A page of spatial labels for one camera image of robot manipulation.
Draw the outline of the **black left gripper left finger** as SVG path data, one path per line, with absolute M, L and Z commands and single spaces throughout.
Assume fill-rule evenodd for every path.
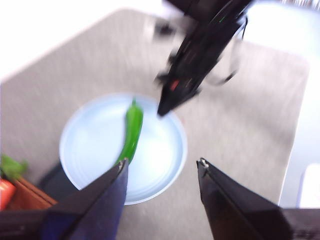
M 2 240 L 114 240 L 125 205 L 127 160 L 46 209 L 5 210 Z

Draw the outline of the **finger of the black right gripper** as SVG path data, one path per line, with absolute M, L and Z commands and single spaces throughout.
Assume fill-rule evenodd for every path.
M 163 87 L 158 104 L 157 114 L 163 117 L 171 110 L 184 104 L 197 94 L 197 89 L 190 90 L 188 88 L 176 88 L 175 90 L 170 90 L 168 87 Z

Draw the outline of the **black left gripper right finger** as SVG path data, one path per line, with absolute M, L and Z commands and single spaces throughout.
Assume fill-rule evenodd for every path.
M 283 208 L 201 157 L 200 198 L 215 240 L 318 240 L 318 208 Z

